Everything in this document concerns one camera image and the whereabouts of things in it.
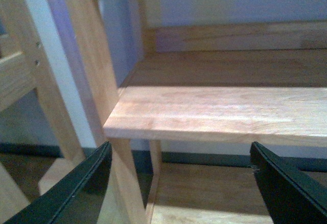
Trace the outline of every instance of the wooden furniture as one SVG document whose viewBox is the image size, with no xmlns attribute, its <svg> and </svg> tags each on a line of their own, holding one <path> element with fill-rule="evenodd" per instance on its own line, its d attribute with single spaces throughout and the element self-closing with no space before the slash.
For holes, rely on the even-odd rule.
<svg viewBox="0 0 327 224">
<path fill-rule="evenodd" d="M 148 223 L 272 223 L 251 170 L 161 165 L 158 140 L 326 146 L 327 22 L 149 29 L 144 0 L 139 14 L 145 57 L 104 131 L 150 140 Z"/>
<path fill-rule="evenodd" d="M 271 223 L 249 169 L 162 165 L 159 140 L 325 146 L 326 22 L 148 29 L 144 0 L 130 0 L 145 55 L 117 89 L 95 2 L 48 0 L 92 131 L 112 143 L 106 221 Z M 150 139 L 146 210 L 130 138 Z"/>
</svg>

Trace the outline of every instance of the wooden leg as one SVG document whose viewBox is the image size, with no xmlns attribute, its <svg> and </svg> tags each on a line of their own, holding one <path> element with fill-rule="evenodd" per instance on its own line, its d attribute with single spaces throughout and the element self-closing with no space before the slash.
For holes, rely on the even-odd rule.
<svg viewBox="0 0 327 224">
<path fill-rule="evenodd" d="M 155 197 L 157 194 L 157 187 L 160 178 L 162 157 L 161 157 L 161 142 L 159 140 L 150 140 L 150 154 L 151 154 L 151 162 L 153 169 L 153 178 L 151 189 L 148 197 L 148 204 L 146 207 L 146 216 L 148 220 L 148 224 L 151 223 Z"/>
<path fill-rule="evenodd" d="M 0 163 L 0 223 L 21 211 L 30 202 Z"/>
<path fill-rule="evenodd" d="M 112 164 L 98 224 L 147 222 L 129 139 L 110 139 Z"/>
</svg>

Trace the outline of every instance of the wooden board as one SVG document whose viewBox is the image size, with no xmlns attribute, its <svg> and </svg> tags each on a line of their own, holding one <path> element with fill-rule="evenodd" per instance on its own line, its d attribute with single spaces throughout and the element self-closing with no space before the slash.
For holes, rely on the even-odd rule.
<svg viewBox="0 0 327 224">
<path fill-rule="evenodd" d="M 118 101 L 118 92 L 102 18 L 94 0 L 65 1 L 103 125 Z"/>
<path fill-rule="evenodd" d="M 272 224 L 252 169 L 163 164 L 151 224 Z"/>
<path fill-rule="evenodd" d="M 86 0 L 89 4 L 96 4 L 97 0 Z M 102 130 L 102 123 L 98 114 L 97 104 L 99 100 L 95 100 L 93 96 L 93 91 L 98 92 L 98 90 L 106 89 L 107 85 L 110 83 L 112 78 L 108 78 L 108 80 L 103 80 L 102 82 L 98 83 L 98 86 L 90 86 L 89 79 L 94 80 L 97 79 L 97 75 L 99 74 L 100 70 L 97 69 L 96 61 L 103 61 L 103 59 L 98 59 L 98 57 L 93 58 L 83 58 L 82 53 L 80 52 L 79 45 L 77 43 L 77 38 L 74 30 L 74 26 L 71 20 L 70 12 L 68 10 L 66 0 L 48 0 L 53 20 L 56 24 L 58 34 L 60 37 L 61 44 L 64 48 L 65 55 L 68 60 L 68 64 L 71 68 L 71 72 L 79 93 L 80 100 L 82 102 L 85 115 L 87 121 L 89 123 L 90 129 L 92 131 L 93 138 L 95 139 L 96 145 L 101 145 L 104 141 L 104 135 Z M 94 9 L 90 9 L 90 14 L 95 14 L 96 17 L 98 16 L 98 12 L 95 12 Z M 84 35 L 78 38 L 80 41 L 85 40 Z M 89 43 L 88 48 L 92 48 L 92 45 L 98 45 L 99 43 L 93 41 Z M 98 55 L 96 51 L 92 51 L 89 49 L 87 53 L 90 56 Z M 86 73 L 86 68 L 88 66 L 93 66 L 92 69 L 89 69 L 89 73 Z M 105 103 L 98 104 L 98 106 L 105 106 Z"/>
<path fill-rule="evenodd" d="M 154 55 L 109 137 L 327 146 L 327 50 Z"/>
<path fill-rule="evenodd" d="M 0 59 L 0 111 L 36 87 L 21 52 Z"/>
<path fill-rule="evenodd" d="M 129 139 L 110 139 L 112 165 L 97 223 L 146 223 Z"/>
<path fill-rule="evenodd" d="M 327 21 L 156 29 L 158 52 L 327 48 Z"/>
</svg>

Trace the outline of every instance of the wood grain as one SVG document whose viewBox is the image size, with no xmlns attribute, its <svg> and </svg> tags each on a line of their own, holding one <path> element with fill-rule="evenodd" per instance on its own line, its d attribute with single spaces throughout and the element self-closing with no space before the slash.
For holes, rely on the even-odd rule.
<svg viewBox="0 0 327 224">
<path fill-rule="evenodd" d="M 0 59 L 0 111 L 36 87 L 21 52 Z"/>
<path fill-rule="evenodd" d="M 129 139 L 110 139 L 112 165 L 109 186 L 101 208 L 98 223 L 145 224 L 146 215 L 142 202 Z M 110 206 L 116 205 L 119 214 L 112 213 Z"/>
<path fill-rule="evenodd" d="M 0 223 L 21 211 L 29 201 L 0 163 Z"/>
<path fill-rule="evenodd" d="M 161 165 L 162 165 L 162 155 L 161 155 L 161 141 L 160 140 L 150 140 L 150 154 L 153 170 L 152 184 L 150 188 L 150 193 L 148 197 L 148 203 L 145 209 L 145 213 L 148 219 L 148 224 L 151 223 L 154 203 L 157 195 L 157 188 L 160 178 Z"/>
<path fill-rule="evenodd" d="M 163 164 L 151 224 L 272 224 L 252 169 Z"/>
<path fill-rule="evenodd" d="M 118 101 L 104 25 L 94 0 L 65 0 L 101 125 Z"/>
<path fill-rule="evenodd" d="M 85 156 L 25 0 L 0 0 L 0 16 L 25 55 L 36 81 L 38 100 L 63 155 L 78 165 Z"/>
<path fill-rule="evenodd" d="M 9 34 L 0 35 L 0 58 L 10 56 L 18 51 L 18 45 Z"/>
<path fill-rule="evenodd" d="M 158 52 L 327 48 L 327 21 L 169 27 L 155 31 Z"/>
<path fill-rule="evenodd" d="M 84 63 L 88 63 L 90 59 L 83 59 L 80 52 L 76 34 L 71 21 L 71 16 L 66 4 L 66 0 L 48 0 L 53 20 L 56 24 L 61 44 L 64 48 L 68 64 L 82 102 L 87 121 L 92 131 L 93 138 L 96 145 L 101 145 L 105 141 L 102 130 L 102 123 L 98 115 L 96 101 L 94 100 L 92 89 L 89 85 L 88 79 L 92 79 L 94 73 L 87 75 Z M 104 88 L 104 84 L 99 84 L 100 89 Z"/>
<path fill-rule="evenodd" d="M 155 55 L 138 65 L 106 135 L 326 146 L 326 50 L 224 55 Z"/>
</svg>

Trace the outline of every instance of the wooden frame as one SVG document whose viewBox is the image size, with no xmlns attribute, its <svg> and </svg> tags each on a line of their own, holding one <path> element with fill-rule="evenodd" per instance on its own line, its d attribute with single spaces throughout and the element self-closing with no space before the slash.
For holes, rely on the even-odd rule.
<svg viewBox="0 0 327 224">
<path fill-rule="evenodd" d="M 321 125 L 327 111 L 320 107 L 324 105 L 324 88 L 326 86 L 324 76 L 321 75 L 321 70 L 326 68 L 325 58 L 327 56 L 324 36 L 325 22 L 179 27 L 153 30 L 147 28 L 144 0 L 139 0 L 139 12 L 136 12 L 135 8 L 130 10 L 133 17 L 140 16 L 141 36 L 138 39 L 142 39 L 143 47 L 139 46 L 138 58 L 140 59 L 144 55 L 146 60 L 136 65 L 135 70 L 126 79 L 124 87 L 118 90 L 114 81 L 103 23 L 98 7 L 95 5 L 96 0 L 48 0 L 48 2 L 73 70 L 75 82 L 78 84 L 88 122 L 93 135 L 97 138 L 97 145 L 101 144 L 106 137 L 110 138 L 112 142 L 112 172 L 99 223 L 118 220 L 124 223 L 151 222 L 157 186 L 160 185 L 159 178 L 162 174 L 160 171 L 161 148 L 160 141 L 157 139 L 192 139 L 214 142 L 220 136 L 222 141 L 249 143 L 260 139 L 270 144 L 277 142 L 277 144 L 288 145 L 324 146 L 322 142 L 325 140 L 325 130 Z M 217 42 L 225 42 L 226 39 L 230 40 L 228 45 L 221 47 L 220 44 L 217 44 Z M 33 45 L 25 48 L 23 46 L 26 55 L 30 55 L 29 60 L 34 60 L 33 53 L 28 53 L 29 49 L 33 49 L 32 47 Z M 233 51 L 220 52 L 222 49 Z M 155 53 L 156 51 L 168 53 L 158 54 Z M 170 53 L 171 51 L 194 52 Z M 276 61 L 279 64 L 285 62 L 290 64 L 285 70 L 286 74 L 291 74 L 288 76 L 293 79 L 287 79 L 287 75 L 285 75 L 284 83 L 276 82 L 274 78 L 265 73 L 259 75 L 250 72 L 248 75 L 248 73 L 242 73 L 243 66 L 239 68 L 240 61 L 251 62 L 254 68 L 260 65 L 271 67 L 271 63 L 266 60 Z M 297 70 L 294 66 L 297 66 L 298 69 L 305 67 L 306 70 L 312 71 L 309 65 L 312 65 L 312 70 L 320 70 L 318 76 L 304 76 L 303 78 L 300 72 L 293 73 Z M 34 74 L 35 66 L 29 64 L 29 67 Z M 211 72 L 214 70 L 217 72 L 221 70 L 219 77 L 224 77 L 223 73 L 231 72 L 231 70 L 236 70 L 244 75 L 236 73 L 234 83 L 228 83 L 224 78 L 217 82 L 217 77 Z M 268 79 L 264 80 L 266 83 L 263 85 L 262 79 L 266 77 Z M 312 86 L 313 89 L 303 87 L 304 84 Z M 233 91 L 229 90 L 230 87 L 237 85 L 239 87 Z M 293 93 L 294 86 L 307 89 L 297 90 L 297 93 Z M 271 91 L 270 88 L 274 87 L 281 87 L 281 89 Z M 301 97 L 303 104 L 297 103 L 297 96 Z M 254 103 L 251 100 L 253 97 L 258 97 L 259 102 Z M 265 100 L 272 102 L 265 102 L 260 107 L 260 102 Z M 189 102 L 191 106 L 186 106 L 188 101 L 195 102 Z M 306 119 L 312 122 L 311 114 L 301 110 L 306 105 L 312 105 L 311 108 L 314 111 L 321 111 L 319 119 L 315 118 L 319 126 L 316 127 L 317 130 L 301 132 L 300 126 Z M 219 111 L 217 108 L 220 108 L 223 112 L 216 114 L 211 106 L 215 107 L 215 111 Z M 233 117 L 232 113 L 235 111 L 241 113 L 242 106 L 250 108 L 248 110 L 256 113 L 258 118 L 256 120 L 248 119 L 247 115 L 243 114 L 243 117 L 246 117 L 245 122 L 239 118 L 230 122 L 229 117 Z M 282 108 L 286 109 L 292 106 L 295 106 L 295 109 L 291 112 L 299 111 L 299 116 L 285 117 Z M 304 119 L 295 124 L 295 127 L 299 129 L 295 133 L 281 131 L 281 126 L 278 127 L 278 123 L 283 122 L 289 126 L 301 115 Z M 269 124 L 270 122 L 275 127 L 272 131 L 265 130 L 265 126 L 272 126 Z M 137 137 L 151 139 L 150 152 L 154 177 L 146 209 L 142 204 L 131 147 L 129 139 L 127 139 Z M 112 219 L 110 218 L 113 212 L 107 205 L 110 202 L 115 203 L 117 210 Z"/>
<path fill-rule="evenodd" d="M 35 90 L 69 166 L 85 159 L 25 0 L 0 0 L 0 111 Z M 0 164 L 1 222 L 29 202 Z"/>
</svg>

